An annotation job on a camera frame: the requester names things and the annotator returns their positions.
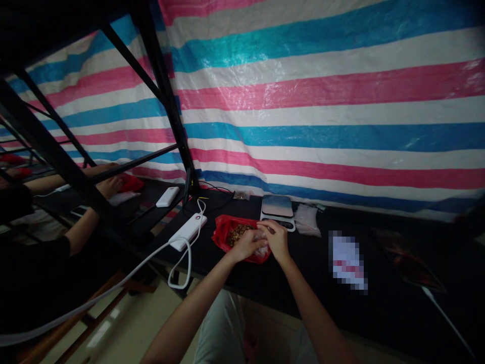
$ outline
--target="black cable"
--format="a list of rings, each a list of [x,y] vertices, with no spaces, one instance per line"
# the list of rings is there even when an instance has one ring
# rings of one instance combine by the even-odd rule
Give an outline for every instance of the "black cable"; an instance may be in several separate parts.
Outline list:
[[[213,184],[210,184],[209,182],[205,182],[205,181],[199,181],[199,182],[205,183],[205,184],[211,186],[212,188],[215,188],[218,191],[223,192],[223,193],[230,193],[230,194],[233,194],[234,193],[233,191],[228,190],[226,187],[216,187]]]
[[[211,186],[212,188],[215,188],[215,189],[216,189],[216,190],[218,190],[219,192],[221,192],[221,193],[223,193],[223,194],[225,194],[225,195],[227,195],[227,196],[231,196],[231,199],[230,199],[230,200],[226,201],[226,202],[225,202],[225,203],[223,203],[221,206],[217,206],[217,207],[214,207],[214,208],[212,208],[212,209],[210,209],[210,210],[207,210],[207,211],[205,212],[206,214],[208,214],[208,213],[210,213],[210,212],[214,212],[214,211],[216,211],[216,210],[219,210],[219,209],[221,209],[221,208],[223,208],[223,207],[227,206],[227,205],[228,205],[228,204],[229,204],[229,203],[230,203],[230,202],[233,200],[233,198],[234,198],[235,191],[233,192],[233,191],[231,191],[231,190],[229,190],[229,189],[227,189],[227,188],[225,188],[225,187],[216,187],[216,186],[214,186],[213,184],[210,184],[210,183],[205,182],[205,181],[199,181],[199,182],[202,182],[202,183],[208,184],[209,186]],[[187,217],[187,218],[190,218],[191,216],[188,216],[188,215],[185,213],[185,211],[186,211],[186,210],[187,210],[188,212],[190,212],[190,213],[198,213],[198,212],[195,212],[195,211],[190,211],[190,210],[189,210],[189,209],[188,209],[188,208],[185,206],[185,204],[182,204],[182,213],[183,213],[183,214],[184,214],[184,216],[185,216],[185,217]]]

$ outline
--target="black table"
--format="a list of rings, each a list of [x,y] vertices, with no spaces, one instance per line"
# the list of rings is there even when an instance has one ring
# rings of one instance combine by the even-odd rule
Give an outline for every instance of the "black table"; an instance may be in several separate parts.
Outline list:
[[[208,197],[208,222],[192,247],[192,276],[203,278],[222,258],[224,252],[211,239],[214,219],[221,214],[258,220],[260,197],[250,201],[231,200],[218,191],[203,191]],[[198,212],[196,200],[187,208]],[[191,212],[179,213],[145,249],[155,251],[187,221]],[[475,315],[482,310],[484,299],[478,282],[484,274],[484,248],[474,241],[454,240],[450,224],[370,214],[346,209],[327,208],[317,214],[322,238],[288,234],[291,256],[318,298],[339,328],[373,340],[404,354],[428,362],[472,362],[453,330],[425,296],[420,287],[405,283],[372,238],[369,228],[401,232],[412,248],[446,286],[447,294],[435,293],[436,300],[455,326],[483,357],[480,342],[481,324]],[[368,276],[368,294],[352,291],[337,283],[329,271],[328,231],[340,230],[344,236],[357,237],[360,254]],[[173,266],[182,253],[167,247],[154,257],[154,262]],[[181,269],[187,267],[187,258]],[[229,276],[225,289],[284,313],[299,317],[298,308],[285,276],[273,256],[262,265],[239,263]]]
[[[165,217],[165,215],[167,215],[170,210],[172,210],[182,200],[184,191],[183,185],[176,185],[168,182],[145,178],[142,178],[142,180],[145,185],[139,191],[137,191],[141,193],[141,195],[134,197],[131,200],[125,201],[116,207],[117,212],[121,215],[122,219],[127,221],[127,223],[130,221],[133,213],[138,210],[140,203],[151,202],[155,204],[169,187],[177,186],[179,187],[179,191],[169,207],[153,207],[145,214],[143,214],[140,218],[128,225],[129,230],[135,236],[138,236],[140,238],[146,236],[150,229],[152,229],[163,217]],[[36,197],[34,198],[34,202],[39,207],[54,212],[70,220],[78,220],[79,217],[73,215],[71,211],[79,205],[85,205],[83,199],[73,189],[56,192],[46,197]],[[114,237],[111,229],[103,223],[100,224],[97,232],[110,238]]]

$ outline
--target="striped tarp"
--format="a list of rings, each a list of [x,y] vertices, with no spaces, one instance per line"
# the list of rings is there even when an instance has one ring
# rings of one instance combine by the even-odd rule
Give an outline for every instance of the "striped tarp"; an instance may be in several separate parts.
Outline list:
[[[164,22],[153,8],[159,40],[173,62],[200,178],[255,195],[443,221],[483,195],[481,2],[161,0],[160,7]],[[149,70],[130,19],[113,26]],[[95,160],[130,160],[173,142],[165,110],[101,32],[28,71]],[[25,84],[10,82],[39,107]],[[63,140],[54,122],[45,125]],[[176,152],[134,173],[185,176]]]

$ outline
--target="white charging cable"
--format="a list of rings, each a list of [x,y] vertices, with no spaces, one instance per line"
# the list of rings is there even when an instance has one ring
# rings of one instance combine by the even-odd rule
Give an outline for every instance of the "white charging cable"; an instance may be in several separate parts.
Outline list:
[[[468,350],[468,352],[470,353],[471,357],[473,358],[473,360],[475,362],[478,362],[478,359],[476,358],[475,354],[473,353],[473,351],[471,350],[470,346],[468,345],[468,343],[465,341],[465,339],[463,338],[463,336],[461,336],[460,332],[458,331],[458,329],[455,327],[455,325],[453,325],[453,323],[451,322],[451,320],[448,318],[448,316],[446,315],[446,313],[442,310],[442,308],[440,307],[440,305],[438,305],[438,303],[436,302],[436,300],[434,299],[434,296],[433,294],[431,293],[431,291],[427,288],[427,287],[423,287],[421,286],[421,288],[423,289],[423,291],[425,292],[426,296],[429,297],[429,299],[431,300],[431,302],[434,303],[434,305],[437,307],[437,309],[441,312],[441,314],[443,315],[443,317],[446,319],[446,321],[448,322],[448,324],[451,326],[451,328],[453,329],[453,331],[455,332],[455,334],[458,336],[458,338],[461,340],[461,342],[463,343],[463,345],[466,347],[466,349]]]
[[[197,205],[199,206],[200,210],[201,210],[201,215],[204,214],[204,211],[206,210],[206,204],[203,202],[203,201],[200,201],[204,204],[204,209],[201,208],[200,204],[199,204],[199,199],[197,199]],[[197,234],[197,237],[196,239],[192,242],[195,243],[196,240],[199,238],[199,235],[201,233],[201,228],[202,228],[202,219],[200,219],[200,225],[199,225],[199,233]],[[188,281],[189,281],[189,278],[190,278],[190,269],[191,269],[191,265],[192,265],[192,253],[191,253],[191,250],[190,250],[190,247],[192,244],[189,243],[189,241],[186,239],[186,238],[178,238],[177,240],[179,239],[182,239],[185,241],[185,244],[187,245],[187,251],[182,255],[181,259],[177,262],[177,264],[172,268],[172,271],[170,272],[170,276],[169,276],[169,286],[172,287],[172,288],[177,288],[177,289],[183,289],[185,287],[187,287],[187,284],[188,284]],[[17,334],[7,334],[7,335],[0,335],[0,347],[5,347],[5,346],[11,346],[11,345],[15,345],[15,344],[19,344],[21,342],[24,342],[24,341],[28,341],[28,340],[31,340],[39,335],[42,335],[44,333],[46,333],[47,331],[53,329],[54,327],[62,324],[64,321],[70,319],[71,317],[91,308],[92,306],[94,306],[97,302],[101,301],[103,298],[109,296],[111,293],[113,293],[114,291],[116,291],[118,288],[120,288],[121,286],[123,286],[126,282],[128,282],[128,280],[137,272],[139,271],[139,269],[146,263],[148,262],[150,259],[152,259],[157,253],[159,253],[161,250],[165,249],[167,246],[169,246],[173,241],[168,241],[167,243],[165,243],[164,245],[162,245],[160,248],[158,248],[157,250],[155,250],[152,254],[150,254],[148,257],[146,257],[139,265],[136,266],[136,268],[134,270],[131,271],[130,274],[128,274],[120,283],[118,283],[117,285],[115,285],[114,287],[112,287],[111,289],[107,290],[105,293],[103,293],[102,295],[96,297],[95,299],[83,304],[82,306],[79,306],[78,308],[62,315],[61,317],[58,317],[57,319],[45,324],[45,325],[42,325],[41,327],[38,327],[37,329],[33,329],[33,330],[30,330],[30,331],[27,331],[27,332],[23,332],[23,333],[17,333]],[[188,269],[187,269],[187,279],[185,281],[185,284],[183,286],[178,286],[178,285],[172,285],[170,283],[170,279],[173,275],[173,272],[175,270],[175,268],[180,264],[180,262],[182,261],[182,259],[184,258],[184,256],[186,255],[186,253],[188,252]]]
[[[204,208],[201,207],[200,202],[202,202],[204,204]],[[197,239],[199,238],[199,235],[201,234],[202,216],[204,216],[204,212],[206,211],[206,204],[205,204],[204,201],[202,201],[200,199],[197,199],[197,205],[198,205],[199,210],[200,210],[200,216],[201,216],[201,218],[199,219],[199,232],[197,233],[196,238],[193,240],[192,243],[190,243],[186,238],[183,238],[183,237],[180,237],[180,238],[177,238],[177,239],[171,241],[171,243],[173,243],[174,241],[182,240],[185,243],[185,245],[187,246],[187,250],[182,255],[182,257],[179,259],[179,261],[177,262],[177,264],[175,264],[173,266],[172,270],[170,271],[170,274],[168,276],[168,286],[170,288],[184,289],[185,287],[187,287],[188,281],[190,279],[190,270],[192,268],[192,249],[191,249],[191,247],[197,241]],[[182,262],[182,260],[184,259],[185,255],[187,253],[188,253],[188,265],[187,265],[187,278],[185,279],[185,283],[183,285],[181,285],[181,286],[180,285],[173,284],[173,283],[171,283],[173,273],[174,273],[175,269],[178,267],[178,265]]]

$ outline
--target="red plastic bag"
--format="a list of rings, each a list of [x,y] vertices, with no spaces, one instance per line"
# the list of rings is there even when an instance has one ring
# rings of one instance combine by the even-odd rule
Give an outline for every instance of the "red plastic bag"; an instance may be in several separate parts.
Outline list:
[[[229,215],[220,215],[216,218],[216,230],[214,231],[214,235],[212,236],[212,240],[214,243],[224,250],[226,253],[231,250],[232,248],[227,244],[227,238],[229,237],[229,232],[233,230],[239,224],[247,224],[254,226],[257,229],[256,220],[245,219],[241,217],[234,217]],[[245,259],[245,261],[261,264],[264,263],[271,254],[271,249],[268,245],[268,252],[265,254],[264,257],[257,256],[255,254],[251,255],[249,258]]]
[[[123,186],[118,192],[138,191],[145,183],[134,175],[122,173],[118,177],[123,180]]]

